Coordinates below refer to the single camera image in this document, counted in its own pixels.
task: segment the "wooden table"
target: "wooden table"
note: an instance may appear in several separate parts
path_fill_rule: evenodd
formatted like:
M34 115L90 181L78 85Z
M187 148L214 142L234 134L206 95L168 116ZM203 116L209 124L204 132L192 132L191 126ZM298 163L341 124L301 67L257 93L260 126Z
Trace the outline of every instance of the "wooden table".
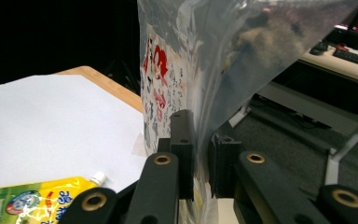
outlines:
M138 110L139 112L143 112L142 108L142 100L141 97L135 94L132 91L129 91L125 87L119 85L109 77L104 76L100 72L89 66L80 66L76 68L72 68L69 70L65 70L59 72L57 74L60 75L81 75L93 83L97 84L99 87L108 91L112 95L116 96L118 99L130 105L132 108Z

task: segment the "pouch package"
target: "pouch package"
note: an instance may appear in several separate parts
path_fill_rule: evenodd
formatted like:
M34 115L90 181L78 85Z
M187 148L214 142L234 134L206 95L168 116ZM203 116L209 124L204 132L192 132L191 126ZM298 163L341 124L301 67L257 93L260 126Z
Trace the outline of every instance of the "pouch package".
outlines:
M103 179L97 174L91 180L75 176L0 188L0 223L58 223L78 194L98 187Z

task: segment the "wooden surface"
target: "wooden surface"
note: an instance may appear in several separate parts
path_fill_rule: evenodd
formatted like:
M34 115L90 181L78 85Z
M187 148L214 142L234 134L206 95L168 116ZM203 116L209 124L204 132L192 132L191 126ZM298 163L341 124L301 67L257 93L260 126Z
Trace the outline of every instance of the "wooden surface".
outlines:
M137 94L129 91L123 86L119 85L109 77L106 77L96 71L95 69L88 66L80 66L76 68L72 68L69 70L65 70L59 72L60 75L81 75L93 83L97 84L99 87L104 89L105 91L110 92L112 95L116 96L118 99L130 105L132 108L138 110L139 112L143 112L142 108L142 100L141 97Z
M351 63L333 56L334 51L335 48L329 47L327 52L318 56L309 54L307 52L300 58L300 60L358 80L358 64Z

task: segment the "white paper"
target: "white paper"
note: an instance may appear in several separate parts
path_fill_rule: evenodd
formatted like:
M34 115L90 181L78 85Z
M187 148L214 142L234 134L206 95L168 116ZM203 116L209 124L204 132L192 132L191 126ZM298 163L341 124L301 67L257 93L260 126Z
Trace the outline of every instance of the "white paper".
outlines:
M121 191L139 179L133 155L143 116L82 76L0 85L0 187L101 171Z

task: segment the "plastic bag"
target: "plastic bag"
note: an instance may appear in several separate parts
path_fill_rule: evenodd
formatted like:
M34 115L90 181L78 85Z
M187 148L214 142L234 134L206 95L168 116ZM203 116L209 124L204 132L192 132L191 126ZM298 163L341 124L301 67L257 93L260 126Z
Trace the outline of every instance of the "plastic bag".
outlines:
M323 38L355 0L138 0L145 148L170 137L172 112L189 109L196 146L195 201L183 223L216 223L206 148L213 130Z

